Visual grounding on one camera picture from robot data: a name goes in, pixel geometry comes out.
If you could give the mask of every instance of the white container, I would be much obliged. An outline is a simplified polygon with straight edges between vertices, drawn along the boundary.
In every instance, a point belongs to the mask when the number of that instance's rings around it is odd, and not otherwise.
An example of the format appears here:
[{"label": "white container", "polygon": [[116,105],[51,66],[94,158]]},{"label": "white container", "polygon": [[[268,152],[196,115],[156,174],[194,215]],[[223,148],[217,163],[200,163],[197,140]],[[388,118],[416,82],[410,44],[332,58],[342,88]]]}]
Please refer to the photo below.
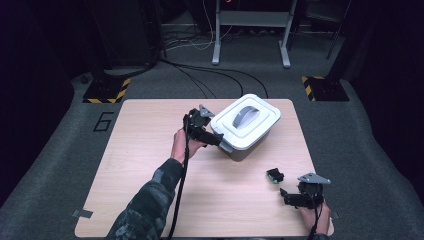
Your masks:
[{"label": "white container", "polygon": [[224,134],[220,144],[233,160],[249,155],[281,117],[280,110],[254,94],[246,94],[211,121],[214,133]]}]

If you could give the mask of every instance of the white lid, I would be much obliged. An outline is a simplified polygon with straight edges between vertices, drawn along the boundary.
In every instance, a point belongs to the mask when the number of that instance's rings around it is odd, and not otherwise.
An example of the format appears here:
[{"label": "white lid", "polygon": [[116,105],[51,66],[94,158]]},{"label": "white lid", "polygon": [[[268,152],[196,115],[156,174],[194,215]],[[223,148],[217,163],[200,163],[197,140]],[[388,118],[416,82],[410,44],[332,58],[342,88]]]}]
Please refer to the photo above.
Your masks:
[{"label": "white lid", "polygon": [[280,110],[255,94],[246,94],[211,121],[215,133],[234,149],[245,150],[261,139],[280,119]]}]

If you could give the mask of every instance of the table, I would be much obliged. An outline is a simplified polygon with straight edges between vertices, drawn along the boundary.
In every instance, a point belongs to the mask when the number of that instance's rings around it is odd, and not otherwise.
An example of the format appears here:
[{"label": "table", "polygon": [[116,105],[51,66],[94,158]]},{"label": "table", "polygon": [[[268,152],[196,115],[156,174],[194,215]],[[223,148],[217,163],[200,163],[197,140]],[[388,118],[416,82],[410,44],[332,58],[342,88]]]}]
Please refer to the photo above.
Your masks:
[{"label": "table", "polygon": [[[182,118],[203,104],[218,114],[236,99],[127,100],[107,144],[84,209],[78,237],[104,237],[119,213],[170,155]],[[306,236],[300,213],[286,206],[266,171],[285,174],[282,187],[298,193],[297,177],[314,172],[293,103],[266,99],[282,117],[267,138],[241,162],[215,146],[190,159],[174,237]],[[163,236],[169,233],[172,204]]]},{"label": "table", "polygon": [[290,34],[297,0],[292,0],[289,12],[221,11],[220,0],[216,0],[216,36],[212,64],[219,64],[221,52],[221,25],[284,27],[283,40],[278,41],[284,68],[290,68],[287,39]]}]

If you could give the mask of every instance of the gray carpet floor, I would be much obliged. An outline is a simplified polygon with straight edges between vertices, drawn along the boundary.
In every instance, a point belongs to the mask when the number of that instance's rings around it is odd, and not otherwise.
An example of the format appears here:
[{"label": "gray carpet floor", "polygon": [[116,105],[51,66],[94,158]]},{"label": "gray carpet floor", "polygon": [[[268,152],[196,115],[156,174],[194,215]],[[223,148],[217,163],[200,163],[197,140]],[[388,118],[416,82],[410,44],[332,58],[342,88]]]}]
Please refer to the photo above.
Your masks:
[{"label": "gray carpet floor", "polygon": [[[332,239],[424,239],[423,206],[411,184],[373,138],[367,114],[350,83],[341,81],[348,102],[311,102],[306,96],[301,76],[325,76],[342,39],[332,58],[326,60],[328,39],[299,35],[289,52],[292,67],[284,69],[278,49],[280,38],[266,34],[235,38],[223,44],[221,62],[216,67],[211,65],[213,45],[204,50],[174,48],[167,51],[168,60],[243,71],[265,85],[269,98],[293,101],[316,171],[332,180],[324,189],[330,207],[340,215],[333,221]],[[238,84],[225,76],[186,71],[217,98],[240,97]],[[240,82],[244,94],[266,98],[253,78],[228,74]],[[88,84],[80,77],[72,84],[75,96],[69,111],[0,210],[1,240],[78,239],[74,235],[78,219],[71,213],[84,206],[122,102],[82,103]],[[204,91],[207,98],[214,98]],[[201,99],[205,95],[187,75],[160,62],[133,77],[124,96],[124,100],[157,98]],[[113,112],[105,116],[111,126],[108,131],[93,132],[103,112]],[[180,121],[182,116],[170,117]]]}]

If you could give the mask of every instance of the hand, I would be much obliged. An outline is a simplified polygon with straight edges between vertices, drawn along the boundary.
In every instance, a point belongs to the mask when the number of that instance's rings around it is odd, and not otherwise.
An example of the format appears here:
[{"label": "hand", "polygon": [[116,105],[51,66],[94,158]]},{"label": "hand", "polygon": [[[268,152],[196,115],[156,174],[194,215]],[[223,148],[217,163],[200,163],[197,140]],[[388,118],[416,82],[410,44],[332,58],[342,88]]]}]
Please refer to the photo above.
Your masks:
[{"label": "hand", "polygon": [[[308,209],[304,207],[299,207],[300,214],[302,215],[303,222],[305,223],[308,229],[312,229],[315,225],[315,209]],[[328,228],[330,227],[330,207],[324,202],[317,208],[318,214],[321,212],[321,216],[318,220],[317,225],[317,234],[328,234]]]},{"label": "hand", "polygon": [[[201,147],[206,146],[206,143],[199,142],[193,139],[190,139],[188,142],[188,148],[190,149],[189,158],[197,152]],[[179,161],[181,164],[184,163],[185,156],[185,147],[186,147],[186,134],[183,129],[179,129],[174,134],[174,144],[172,145],[171,158]]]}]

